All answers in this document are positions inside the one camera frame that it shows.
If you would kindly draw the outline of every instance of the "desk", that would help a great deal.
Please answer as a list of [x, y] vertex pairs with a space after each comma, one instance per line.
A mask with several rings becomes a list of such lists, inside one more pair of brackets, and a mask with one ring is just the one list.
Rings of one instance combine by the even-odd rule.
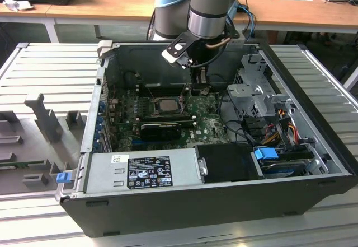
[[[280, 31], [357, 33], [358, 7], [325, 0], [248, 0], [257, 29]], [[239, 23], [242, 16], [237, 16]]]
[[[348, 3], [324, 0], [248, 0], [257, 17], [257, 30], [356, 33], [358, 8]], [[71, 0], [67, 6], [35, 4], [32, 11], [11, 12], [0, 9], [0, 21], [42, 23], [50, 40], [58, 43], [56, 24], [148, 26], [154, 0]], [[247, 15], [237, 14], [238, 29], [247, 24]]]

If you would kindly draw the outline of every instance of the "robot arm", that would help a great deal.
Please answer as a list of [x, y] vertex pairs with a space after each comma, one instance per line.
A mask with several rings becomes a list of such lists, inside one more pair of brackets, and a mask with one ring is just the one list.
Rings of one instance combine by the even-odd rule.
[[[216, 60], [233, 35], [233, 23], [228, 18], [231, 0], [191, 0], [188, 30], [175, 39], [162, 53], [169, 63], [182, 68], [205, 68]], [[231, 30], [226, 26], [231, 21]]]

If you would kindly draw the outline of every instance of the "aluminum workbench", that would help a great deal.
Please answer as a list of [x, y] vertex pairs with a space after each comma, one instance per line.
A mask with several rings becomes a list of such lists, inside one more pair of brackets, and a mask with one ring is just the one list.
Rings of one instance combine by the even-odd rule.
[[[308, 51], [298, 46], [272, 48], [357, 157], [357, 101]], [[45, 107], [50, 106], [57, 116], [65, 116], [67, 110], [78, 110], [85, 116], [97, 67], [96, 44], [21, 44], [0, 70], [0, 108], [14, 110], [18, 118], [33, 117], [22, 103], [26, 94], [41, 88]], [[63, 87], [53, 86], [60, 83]], [[55, 200], [54, 191], [48, 190], [0, 196], [0, 244], [36, 247], [356, 246], [357, 205], [358, 189], [353, 188], [343, 195], [326, 198], [301, 216], [90, 239], [67, 216]]]

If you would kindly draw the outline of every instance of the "blue latch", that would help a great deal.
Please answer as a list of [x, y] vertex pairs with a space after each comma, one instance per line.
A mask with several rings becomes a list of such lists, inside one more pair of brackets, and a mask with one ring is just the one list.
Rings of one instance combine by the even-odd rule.
[[56, 183], [69, 184], [71, 182], [72, 173], [59, 173], [57, 174]]
[[274, 148], [259, 148], [255, 150], [256, 159], [278, 159], [279, 156]]

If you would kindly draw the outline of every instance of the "warning label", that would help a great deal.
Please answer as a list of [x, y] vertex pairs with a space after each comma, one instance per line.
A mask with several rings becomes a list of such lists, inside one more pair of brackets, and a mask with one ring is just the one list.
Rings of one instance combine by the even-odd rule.
[[173, 185], [169, 156], [128, 159], [129, 189], [171, 187]]

